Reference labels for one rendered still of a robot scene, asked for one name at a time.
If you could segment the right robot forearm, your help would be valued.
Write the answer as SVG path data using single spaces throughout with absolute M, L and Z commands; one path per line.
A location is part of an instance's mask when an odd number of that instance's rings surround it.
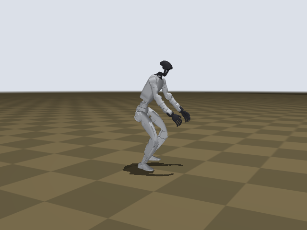
M 156 103 L 158 104 L 159 107 L 161 107 L 161 109 L 163 110 L 164 113 L 169 113 L 170 115 L 173 113 L 164 103 L 164 101 L 162 101 L 160 95 L 155 96 L 155 100 Z

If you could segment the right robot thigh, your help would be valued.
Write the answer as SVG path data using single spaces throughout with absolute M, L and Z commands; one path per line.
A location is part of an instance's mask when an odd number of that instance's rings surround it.
M 155 145 L 156 146 L 159 143 L 158 137 L 157 137 L 157 133 L 155 130 L 155 127 L 151 121 L 151 119 L 148 117 L 148 115 L 144 112 L 144 111 L 137 111 L 134 119 L 137 122 L 141 122 L 143 128 L 145 129 L 145 131 L 149 134 L 149 136 L 155 141 Z

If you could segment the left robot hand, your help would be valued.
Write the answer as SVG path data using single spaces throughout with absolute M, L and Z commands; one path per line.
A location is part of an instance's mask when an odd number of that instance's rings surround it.
M 185 118 L 185 122 L 189 122 L 190 114 L 188 112 L 184 111 L 184 109 L 181 106 L 179 108 L 181 109 L 180 113 Z

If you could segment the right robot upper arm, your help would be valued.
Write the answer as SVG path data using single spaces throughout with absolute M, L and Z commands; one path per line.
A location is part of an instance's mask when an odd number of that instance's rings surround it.
M 157 87 L 157 79 L 156 77 L 152 77 L 149 79 L 149 84 L 151 86 L 151 89 L 152 89 L 152 93 L 153 93 L 153 98 L 155 100 L 155 96 L 158 95 L 158 87 Z M 160 96 L 161 99 L 162 99 L 162 96 Z

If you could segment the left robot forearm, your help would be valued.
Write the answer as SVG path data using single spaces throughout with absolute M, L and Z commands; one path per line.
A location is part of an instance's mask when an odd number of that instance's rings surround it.
M 179 108 L 180 107 L 180 105 L 175 101 L 175 99 L 173 98 L 173 96 L 172 96 L 172 98 L 169 100 L 169 102 L 174 106 L 174 108 L 176 108 L 177 109 L 177 111 L 181 111 L 181 109 Z

